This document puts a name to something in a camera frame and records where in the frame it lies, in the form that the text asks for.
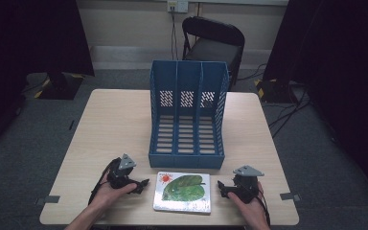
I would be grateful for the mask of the person's right hand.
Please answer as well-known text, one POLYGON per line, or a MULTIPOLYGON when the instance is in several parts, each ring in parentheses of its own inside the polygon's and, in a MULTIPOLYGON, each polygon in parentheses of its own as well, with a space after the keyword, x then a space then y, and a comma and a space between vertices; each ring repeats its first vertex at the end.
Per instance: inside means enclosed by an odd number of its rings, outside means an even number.
POLYGON ((241 212, 245 221, 250 225, 265 225, 265 209, 261 204, 260 199, 263 198, 263 187, 261 183, 258 183, 258 189, 260 191, 257 198, 253 198, 249 203, 242 202, 238 196, 234 193, 229 193, 228 197, 232 200, 241 212))

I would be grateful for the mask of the black folding chair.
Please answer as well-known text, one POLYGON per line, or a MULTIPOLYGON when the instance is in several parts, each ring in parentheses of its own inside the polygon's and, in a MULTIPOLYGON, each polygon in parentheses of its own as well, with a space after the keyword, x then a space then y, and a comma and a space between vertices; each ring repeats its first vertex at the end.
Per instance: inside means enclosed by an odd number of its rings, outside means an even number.
POLYGON ((236 84, 245 44, 243 33, 234 25, 191 16, 182 22, 183 60, 223 61, 227 64, 230 83, 236 84))

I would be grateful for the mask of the white wall socket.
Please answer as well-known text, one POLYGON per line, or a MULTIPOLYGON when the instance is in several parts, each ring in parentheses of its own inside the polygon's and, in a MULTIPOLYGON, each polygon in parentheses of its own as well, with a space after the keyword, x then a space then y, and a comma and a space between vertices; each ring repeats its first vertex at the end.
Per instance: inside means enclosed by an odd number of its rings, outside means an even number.
POLYGON ((167 11, 187 13, 189 9, 189 2, 187 0, 168 0, 167 11))

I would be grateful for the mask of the white book with green leaf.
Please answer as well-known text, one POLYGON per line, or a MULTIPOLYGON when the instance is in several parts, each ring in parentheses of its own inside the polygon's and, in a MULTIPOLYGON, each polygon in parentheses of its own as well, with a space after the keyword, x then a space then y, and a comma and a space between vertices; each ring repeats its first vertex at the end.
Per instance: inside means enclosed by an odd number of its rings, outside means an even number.
POLYGON ((153 209, 162 212, 211 213, 211 182, 207 173, 159 172, 153 209))

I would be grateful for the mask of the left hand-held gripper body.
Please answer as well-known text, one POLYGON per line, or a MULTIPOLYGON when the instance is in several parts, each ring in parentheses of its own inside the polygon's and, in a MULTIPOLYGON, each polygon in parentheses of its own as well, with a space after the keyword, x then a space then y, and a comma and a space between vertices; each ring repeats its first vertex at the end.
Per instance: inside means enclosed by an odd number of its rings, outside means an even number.
POLYGON ((118 157, 110 162, 107 182, 113 189, 120 189, 134 180, 129 179, 129 174, 133 171, 136 163, 124 153, 122 157, 118 157))

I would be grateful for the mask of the black stand base yellow stripes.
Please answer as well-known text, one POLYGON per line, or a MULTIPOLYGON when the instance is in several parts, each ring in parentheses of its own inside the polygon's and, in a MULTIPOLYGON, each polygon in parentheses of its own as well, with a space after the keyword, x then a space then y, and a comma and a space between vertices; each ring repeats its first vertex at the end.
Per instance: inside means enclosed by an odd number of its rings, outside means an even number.
POLYGON ((264 103, 271 104, 295 104, 297 98, 288 83, 283 84, 278 80, 255 80, 259 98, 264 103))

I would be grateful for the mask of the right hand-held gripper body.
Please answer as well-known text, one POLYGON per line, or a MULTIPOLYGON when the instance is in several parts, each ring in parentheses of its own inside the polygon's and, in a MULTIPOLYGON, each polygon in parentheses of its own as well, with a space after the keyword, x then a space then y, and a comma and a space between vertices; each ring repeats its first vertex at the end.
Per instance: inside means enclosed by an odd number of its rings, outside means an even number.
POLYGON ((249 203, 259 194, 258 177, 265 174, 249 165, 241 166, 233 170, 233 178, 236 187, 235 194, 243 203, 249 203))

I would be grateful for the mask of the blue plastic file rack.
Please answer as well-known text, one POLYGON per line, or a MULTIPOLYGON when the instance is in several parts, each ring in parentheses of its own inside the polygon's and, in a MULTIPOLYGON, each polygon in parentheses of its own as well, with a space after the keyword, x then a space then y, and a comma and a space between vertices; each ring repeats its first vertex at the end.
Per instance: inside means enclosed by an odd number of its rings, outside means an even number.
POLYGON ((229 85, 219 61, 156 60, 150 69, 153 168, 219 169, 229 85))

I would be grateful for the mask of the black curtain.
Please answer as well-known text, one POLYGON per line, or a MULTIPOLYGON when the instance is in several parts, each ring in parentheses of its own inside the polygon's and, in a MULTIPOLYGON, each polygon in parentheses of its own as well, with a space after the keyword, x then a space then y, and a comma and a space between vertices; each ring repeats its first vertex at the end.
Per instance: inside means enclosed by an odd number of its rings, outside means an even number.
POLYGON ((0 0, 0 134, 31 73, 94 74, 77 0, 0 0))
POLYGON ((305 84, 368 178, 368 0, 288 0, 264 79, 305 84))

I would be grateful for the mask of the person's left hand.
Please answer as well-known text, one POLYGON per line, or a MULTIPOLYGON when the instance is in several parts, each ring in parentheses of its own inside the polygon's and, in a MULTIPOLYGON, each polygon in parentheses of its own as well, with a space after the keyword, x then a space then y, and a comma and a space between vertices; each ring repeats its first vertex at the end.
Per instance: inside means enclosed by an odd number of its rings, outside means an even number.
POLYGON ((123 188, 113 189, 107 182, 106 177, 104 177, 101 180, 100 187, 89 206, 93 208, 96 212, 103 213, 109 207, 111 207, 117 199, 125 194, 132 192, 136 189, 136 187, 137 185, 135 183, 130 183, 125 185, 123 188))

